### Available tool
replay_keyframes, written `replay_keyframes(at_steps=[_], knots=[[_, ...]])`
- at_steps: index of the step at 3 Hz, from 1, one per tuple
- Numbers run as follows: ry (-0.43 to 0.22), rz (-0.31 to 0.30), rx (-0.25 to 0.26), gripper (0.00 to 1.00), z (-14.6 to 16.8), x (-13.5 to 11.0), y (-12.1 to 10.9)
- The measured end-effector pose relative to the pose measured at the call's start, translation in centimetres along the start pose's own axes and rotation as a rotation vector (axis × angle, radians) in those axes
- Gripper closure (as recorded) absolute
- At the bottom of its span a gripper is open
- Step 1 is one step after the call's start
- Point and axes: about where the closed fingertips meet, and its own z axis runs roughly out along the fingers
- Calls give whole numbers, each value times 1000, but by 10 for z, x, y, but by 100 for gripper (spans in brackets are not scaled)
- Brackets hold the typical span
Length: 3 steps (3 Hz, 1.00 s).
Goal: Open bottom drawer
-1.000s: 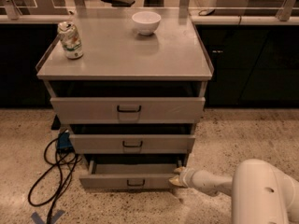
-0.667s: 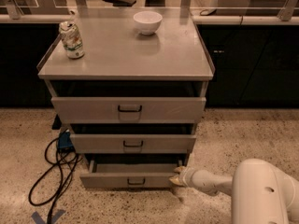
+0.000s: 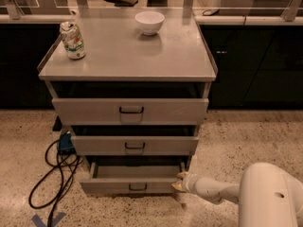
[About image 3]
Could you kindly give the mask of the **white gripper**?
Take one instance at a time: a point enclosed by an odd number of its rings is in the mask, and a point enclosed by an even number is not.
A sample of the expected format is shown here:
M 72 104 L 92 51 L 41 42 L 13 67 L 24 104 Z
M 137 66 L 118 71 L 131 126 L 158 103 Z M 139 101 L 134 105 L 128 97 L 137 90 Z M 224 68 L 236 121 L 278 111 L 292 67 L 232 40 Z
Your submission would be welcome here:
M 177 181 L 171 184 L 171 186 L 179 191 L 188 193 L 195 193 L 196 192 L 196 182 L 199 180 L 199 176 L 197 174 L 192 174 L 188 172 L 179 172 L 177 174 L 178 179 L 183 179 L 183 183 L 181 181 Z

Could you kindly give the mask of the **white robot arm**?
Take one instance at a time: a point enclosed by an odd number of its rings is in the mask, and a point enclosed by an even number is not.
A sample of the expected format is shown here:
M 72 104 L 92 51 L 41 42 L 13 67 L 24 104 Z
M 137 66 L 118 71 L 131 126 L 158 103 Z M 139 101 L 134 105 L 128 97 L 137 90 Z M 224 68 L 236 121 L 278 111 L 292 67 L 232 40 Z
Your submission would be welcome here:
M 177 174 L 172 187 L 213 204 L 239 207 L 239 227 L 303 227 L 303 183 L 282 168 L 255 163 L 239 183 L 219 182 L 189 172 Z

